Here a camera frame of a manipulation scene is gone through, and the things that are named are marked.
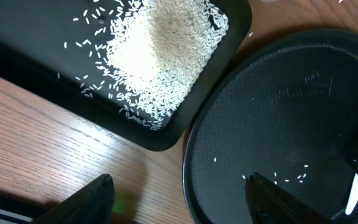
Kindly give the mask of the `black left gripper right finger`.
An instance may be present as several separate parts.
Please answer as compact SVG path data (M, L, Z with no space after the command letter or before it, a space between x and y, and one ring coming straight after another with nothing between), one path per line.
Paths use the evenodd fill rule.
M246 179L245 193L253 223L331 223L330 218L257 172Z

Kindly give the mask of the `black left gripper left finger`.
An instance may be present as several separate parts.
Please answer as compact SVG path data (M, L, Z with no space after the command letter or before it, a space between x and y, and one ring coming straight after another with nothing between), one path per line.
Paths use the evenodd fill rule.
M114 182L102 174L31 224L110 224Z

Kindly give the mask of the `black square waste bin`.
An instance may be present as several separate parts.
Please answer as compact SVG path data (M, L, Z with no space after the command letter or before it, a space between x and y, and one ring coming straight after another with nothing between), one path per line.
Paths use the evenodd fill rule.
M148 150L172 147L221 79L248 33L248 1L215 1L229 29L184 102L153 131L108 98L113 83L96 67L110 21L127 1L0 1L0 77Z

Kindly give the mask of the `round black tray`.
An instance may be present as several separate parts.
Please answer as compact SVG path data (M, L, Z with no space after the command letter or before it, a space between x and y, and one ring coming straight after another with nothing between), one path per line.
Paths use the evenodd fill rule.
M358 152L358 35L312 30L280 39L243 61L213 91L183 161L195 223L250 223L253 172L336 223L346 214Z

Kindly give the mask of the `white rice heap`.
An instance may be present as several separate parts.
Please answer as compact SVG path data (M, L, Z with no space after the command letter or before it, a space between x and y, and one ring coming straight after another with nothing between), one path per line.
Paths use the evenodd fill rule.
M100 91L151 131L179 108L229 29L209 0L86 1L74 21L90 32L63 48L84 50L98 69L95 81L76 77L81 94Z

